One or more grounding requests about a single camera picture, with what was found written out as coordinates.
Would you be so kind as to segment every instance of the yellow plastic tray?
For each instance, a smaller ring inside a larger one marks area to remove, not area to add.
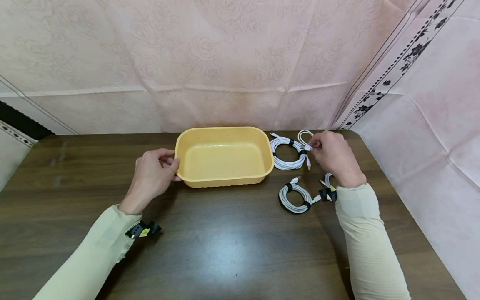
[[[177,139],[177,175],[193,188],[261,182],[273,169],[267,135],[255,127],[208,127]]]

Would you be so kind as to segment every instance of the hand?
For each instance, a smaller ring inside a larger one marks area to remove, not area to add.
[[[343,135],[327,130],[314,135],[308,144],[313,147],[316,161],[325,171],[332,173],[341,186],[356,188],[367,183]]]
[[[176,176],[180,159],[173,159],[174,150],[147,151],[135,162],[132,183],[120,203],[119,210],[127,215],[139,215],[153,198],[163,194],[171,181],[181,181]]]

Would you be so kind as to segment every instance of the pink cloth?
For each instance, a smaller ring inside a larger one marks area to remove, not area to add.
[[[327,128],[414,1],[3,0],[0,69],[76,133]]]
[[[362,136],[468,299],[480,295],[479,18],[478,1],[431,0],[336,122],[354,123],[351,129]],[[429,41],[401,76],[409,60],[401,53]],[[363,114],[357,108],[347,117],[355,106],[372,108],[355,123],[355,114]]]

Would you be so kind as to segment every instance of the dark brown tabletop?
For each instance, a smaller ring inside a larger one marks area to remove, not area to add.
[[[361,138],[342,133],[377,193],[413,299],[464,299]],[[36,144],[0,193],[0,298],[31,299],[102,211],[122,200],[136,158],[173,149],[177,136],[64,135]],[[277,153],[298,157],[286,145]],[[353,299],[334,204],[302,215],[279,204],[279,189],[298,175],[317,195],[324,171],[315,162],[311,171],[274,169],[255,185],[173,183],[144,212],[163,234],[138,239],[97,299]],[[301,203],[295,192],[288,197]]]

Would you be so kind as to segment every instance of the beige sleeve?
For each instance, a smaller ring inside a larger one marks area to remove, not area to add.
[[[117,205],[109,207],[34,300],[94,300],[113,266],[133,244],[125,233],[141,218],[125,215]]]
[[[337,195],[336,214],[347,240],[355,299],[411,299],[372,187],[338,187]]]

